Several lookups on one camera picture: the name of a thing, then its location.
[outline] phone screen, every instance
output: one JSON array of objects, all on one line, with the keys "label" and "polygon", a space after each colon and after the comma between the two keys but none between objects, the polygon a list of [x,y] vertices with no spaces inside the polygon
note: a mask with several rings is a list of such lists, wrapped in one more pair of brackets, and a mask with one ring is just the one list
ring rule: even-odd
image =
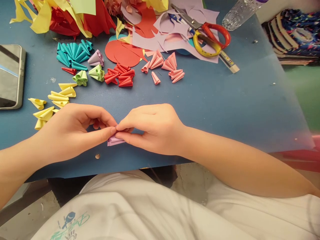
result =
[{"label": "phone screen", "polygon": [[0,45],[0,108],[16,105],[20,52],[20,46]]}]

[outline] person's right hand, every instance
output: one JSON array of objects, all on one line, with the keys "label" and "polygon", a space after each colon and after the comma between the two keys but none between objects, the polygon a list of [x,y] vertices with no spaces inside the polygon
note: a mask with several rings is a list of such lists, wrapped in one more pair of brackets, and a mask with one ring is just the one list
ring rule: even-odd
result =
[{"label": "person's right hand", "polygon": [[[170,104],[134,108],[116,128],[122,131],[116,134],[117,138],[147,151],[165,155],[179,155],[186,131],[186,126]],[[129,128],[137,128],[144,131],[144,134],[123,132]]]}]

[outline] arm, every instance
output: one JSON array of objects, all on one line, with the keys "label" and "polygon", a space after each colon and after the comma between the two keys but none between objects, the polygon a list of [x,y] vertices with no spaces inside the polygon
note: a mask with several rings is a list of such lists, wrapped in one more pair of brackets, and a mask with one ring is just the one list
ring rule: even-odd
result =
[{"label": "arm", "polygon": [[[90,124],[97,130],[87,132]],[[102,107],[68,104],[31,138],[0,151],[0,209],[38,169],[105,142],[117,123]]]},{"label": "arm", "polygon": [[179,155],[205,166],[226,185],[264,197],[297,197],[319,190],[278,159],[243,143],[186,127],[169,104],[132,110],[117,126],[117,138],[148,151]]}]

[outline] scissor blade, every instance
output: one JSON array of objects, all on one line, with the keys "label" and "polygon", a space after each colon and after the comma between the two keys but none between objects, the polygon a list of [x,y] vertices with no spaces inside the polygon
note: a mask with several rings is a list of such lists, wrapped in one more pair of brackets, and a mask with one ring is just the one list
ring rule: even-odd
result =
[{"label": "scissor blade", "polygon": [[176,12],[180,15],[180,17],[181,17],[183,20],[185,20],[186,23],[187,23],[190,27],[192,27],[194,30],[197,30],[198,28],[200,28],[200,27],[202,26],[201,23],[198,23],[196,20],[194,20],[193,18],[189,17],[184,10],[178,8],[178,7],[177,7],[176,5],[174,5],[173,3],[171,3],[171,7],[172,7],[174,10],[176,10]]}]

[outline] smartphone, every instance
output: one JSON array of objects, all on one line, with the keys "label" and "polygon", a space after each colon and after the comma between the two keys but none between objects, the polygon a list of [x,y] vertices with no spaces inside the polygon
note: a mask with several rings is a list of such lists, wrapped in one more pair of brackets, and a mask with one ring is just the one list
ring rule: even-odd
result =
[{"label": "smartphone", "polygon": [[19,45],[0,45],[0,110],[22,106],[26,52]]}]

